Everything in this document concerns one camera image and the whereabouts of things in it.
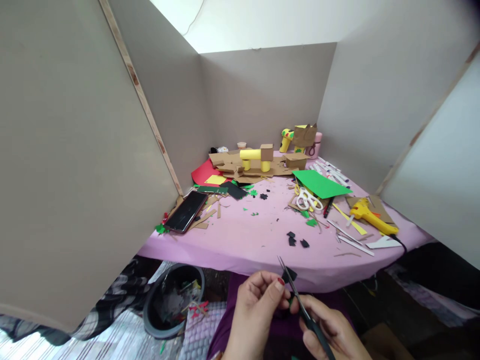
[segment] table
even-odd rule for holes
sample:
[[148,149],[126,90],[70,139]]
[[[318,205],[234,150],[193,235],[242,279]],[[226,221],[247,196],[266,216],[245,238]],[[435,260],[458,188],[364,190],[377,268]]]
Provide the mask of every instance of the table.
[[[306,168],[313,162],[309,160]],[[370,256],[343,241],[338,243],[333,226],[323,227],[320,234],[317,226],[307,225],[308,220],[288,206],[294,195],[294,190],[288,189],[292,178],[275,176],[271,180],[273,182],[264,180],[255,184],[253,189],[258,192],[255,198],[250,195],[241,200],[235,200],[231,196],[221,198],[221,205],[228,207],[222,206],[221,217],[217,218],[217,214],[214,214],[208,220],[209,225],[205,230],[194,228],[186,234],[173,233],[177,241],[169,234],[158,235],[154,231],[138,255],[248,276],[258,270],[281,274],[277,259],[277,256],[281,256],[285,264],[298,274],[295,281],[297,289],[316,293],[331,292],[368,279],[402,256],[402,247],[374,249],[372,251],[375,256]],[[353,190],[351,196],[368,196],[352,180],[349,184]],[[267,194],[268,198],[263,200],[260,194]],[[336,197],[334,203],[344,213],[350,211],[345,197]],[[393,208],[386,204],[384,206],[399,227],[397,236],[408,250],[433,240]],[[324,222],[322,215],[317,218]],[[362,237],[353,226],[346,228],[347,220],[333,207],[328,219],[337,221],[355,239]],[[369,234],[374,234],[363,243],[375,242],[381,238],[373,226],[360,225]],[[296,246],[289,246],[288,232],[295,233]],[[309,243],[309,248],[301,246],[302,239]],[[344,253],[355,253],[360,257],[335,257]]]

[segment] black scissors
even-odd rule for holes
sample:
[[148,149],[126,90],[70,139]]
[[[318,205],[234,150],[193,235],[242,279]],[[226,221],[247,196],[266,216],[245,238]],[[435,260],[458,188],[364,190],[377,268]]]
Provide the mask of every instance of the black scissors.
[[293,294],[298,299],[298,304],[300,305],[300,315],[301,315],[303,321],[305,322],[306,327],[309,330],[312,330],[315,333],[316,337],[318,338],[318,341],[320,341],[320,344],[321,344],[323,350],[325,350],[325,353],[326,353],[326,356],[328,357],[328,360],[335,360],[334,353],[332,352],[332,349],[330,348],[329,343],[327,342],[327,339],[325,338],[324,333],[320,329],[320,326],[318,326],[318,324],[315,322],[315,320],[312,319],[312,317],[309,315],[309,313],[305,309],[304,305],[302,304],[302,301],[300,300],[299,292],[295,288],[294,281],[292,280],[292,277],[290,276],[290,273],[289,273],[287,267],[285,266],[284,261],[282,260],[282,258],[280,256],[277,256],[277,258],[278,258],[278,261],[280,261],[280,266],[283,269],[283,272],[288,276],[288,282],[291,286],[291,289],[293,290]]

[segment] red paper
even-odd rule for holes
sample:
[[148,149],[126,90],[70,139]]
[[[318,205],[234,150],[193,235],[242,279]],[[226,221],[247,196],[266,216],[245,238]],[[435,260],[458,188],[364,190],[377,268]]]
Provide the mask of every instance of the red paper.
[[209,177],[212,175],[222,175],[222,172],[214,169],[212,160],[210,160],[209,158],[199,168],[197,168],[195,171],[191,173],[191,178],[196,184],[200,186],[209,186],[213,188],[218,188],[219,187],[218,185],[205,183],[205,181],[208,180]]

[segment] green paper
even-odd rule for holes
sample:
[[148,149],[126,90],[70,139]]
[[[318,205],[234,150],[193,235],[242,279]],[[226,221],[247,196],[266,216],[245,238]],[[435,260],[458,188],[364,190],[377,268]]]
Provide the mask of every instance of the green paper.
[[168,233],[168,232],[169,232],[166,228],[164,228],[164,225],[163,225],[163,224],[160,224],[160,225],[155,226],[155,230],[156,230],[156,232],[159,233],[159,234],[163,234],[163,233]]
[[301,181],[303,186],[309,188],[320,199],[328,199],[338,195],[353,193],[352,190],[327,179],[315,170],[292,171],[293,175]]
[[310,220],[308,220],[308,221],[306,222],[306,224],[307,224],[308,226],[311,226],[311,227],[317,226],[317,222],[315,221],[315,219],[310,219]]
[[226,187],[199,186],[197,191],[200,193],[226,194],[228,190]]

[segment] glue gun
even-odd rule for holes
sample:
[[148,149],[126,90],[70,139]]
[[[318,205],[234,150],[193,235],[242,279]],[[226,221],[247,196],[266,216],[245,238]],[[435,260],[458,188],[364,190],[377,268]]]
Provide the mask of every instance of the glue gun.
[[350,215],[355,219],[364,219],[385,235],[395,235],[399,232],[398,227],[388,225],[386,222],[376,217],[369,209],[369,201],[366,197],[361,198],[350,210]]

